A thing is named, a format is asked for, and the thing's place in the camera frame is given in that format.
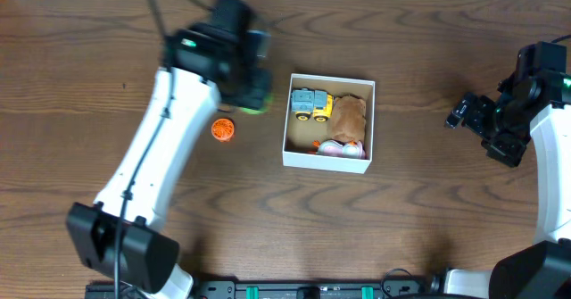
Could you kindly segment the yellow grey toy truck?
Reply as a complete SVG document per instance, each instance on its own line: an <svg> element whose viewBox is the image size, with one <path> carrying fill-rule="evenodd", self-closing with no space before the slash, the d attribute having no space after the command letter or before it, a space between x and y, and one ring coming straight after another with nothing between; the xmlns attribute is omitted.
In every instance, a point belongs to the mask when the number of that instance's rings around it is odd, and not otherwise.
<svg viewBox="0 0 571 299"><path fill-rule="evenodd" d="M313 119L317 122L326 122L332 115L334 97L323 90L295 89L292 91L290 104L297 120Z"/></svg>

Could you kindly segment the white cardboard box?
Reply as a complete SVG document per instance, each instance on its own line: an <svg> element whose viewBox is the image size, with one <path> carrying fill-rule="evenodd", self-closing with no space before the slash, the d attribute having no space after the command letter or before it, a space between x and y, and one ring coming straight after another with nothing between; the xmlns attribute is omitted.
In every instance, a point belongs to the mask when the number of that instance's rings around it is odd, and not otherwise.
<svg viewBox="0 0 571 299"><path fill-rule="evenodd" d="M373 160L376 82L294 73L283 165L363 174Z"/></svg>

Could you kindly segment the brown plush toy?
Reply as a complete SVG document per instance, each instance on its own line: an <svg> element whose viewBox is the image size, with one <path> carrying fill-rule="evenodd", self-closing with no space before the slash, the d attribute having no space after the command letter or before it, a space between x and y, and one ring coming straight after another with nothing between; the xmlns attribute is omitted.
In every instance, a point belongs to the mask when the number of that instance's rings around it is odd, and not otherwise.
<svg viewBox="0 0 571 299"><path fill-rule="evenodd" d="M364 142L367 123L366 102L355 96L337 97L327 123L327 134L330 139L342 143Z"/></svg>

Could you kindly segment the pink white duck toy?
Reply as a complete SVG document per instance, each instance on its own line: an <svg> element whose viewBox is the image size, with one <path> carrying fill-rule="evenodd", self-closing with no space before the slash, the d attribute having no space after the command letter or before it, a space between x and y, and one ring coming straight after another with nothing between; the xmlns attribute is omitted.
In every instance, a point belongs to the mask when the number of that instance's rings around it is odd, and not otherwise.
<svg viewBox="0 0 571 299"><path fill-rule="evenodd" d="M366 152L360 141L350 141L342 144L335 140L327 140L323 142L315 140L313 142L313 146L317 148L314 152L316 155L359 160L364 160L366 158Z"/></svg>

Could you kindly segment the green ball with numbers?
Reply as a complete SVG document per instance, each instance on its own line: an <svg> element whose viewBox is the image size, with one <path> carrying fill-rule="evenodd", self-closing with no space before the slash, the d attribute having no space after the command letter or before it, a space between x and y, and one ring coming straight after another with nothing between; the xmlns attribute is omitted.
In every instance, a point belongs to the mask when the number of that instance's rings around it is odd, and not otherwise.
<svg viewBox="0 0 571 299"><path fill-rule="evenodd" d="M262 106L260 109L252 109L246 107L240 107L240 111L250 115L260 115L267 112L268 106Z"/></svg>

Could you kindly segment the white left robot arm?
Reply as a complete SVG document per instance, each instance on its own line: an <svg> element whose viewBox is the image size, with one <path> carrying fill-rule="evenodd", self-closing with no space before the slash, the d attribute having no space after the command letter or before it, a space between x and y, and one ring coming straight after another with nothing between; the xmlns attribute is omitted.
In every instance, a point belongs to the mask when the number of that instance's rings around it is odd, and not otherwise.
<svg viewBox="0 0 571 299"><path fill-rule="evenodd" d="M222 104L259 110L271 75L259 67L269 34L197 23L164 39L151 100L120 166L66 228L81 263L112 278L96 298L187 298L193 278L161 233L197 138Z"/></svg>

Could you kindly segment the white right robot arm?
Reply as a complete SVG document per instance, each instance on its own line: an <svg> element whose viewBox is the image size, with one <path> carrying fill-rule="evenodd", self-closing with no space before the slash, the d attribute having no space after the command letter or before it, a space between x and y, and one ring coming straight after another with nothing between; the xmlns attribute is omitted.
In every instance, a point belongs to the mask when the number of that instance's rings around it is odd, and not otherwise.
<svg viewBox="0 0 571 299"><path fill-rule="evenodd" d="M467 94L447 126L472 129L489 155L510 167L528 143L537 161L534 242L492 270L449 270L440 298L568 298L570 296L570 78L538 71L501 82L496 102Z"/></svg>

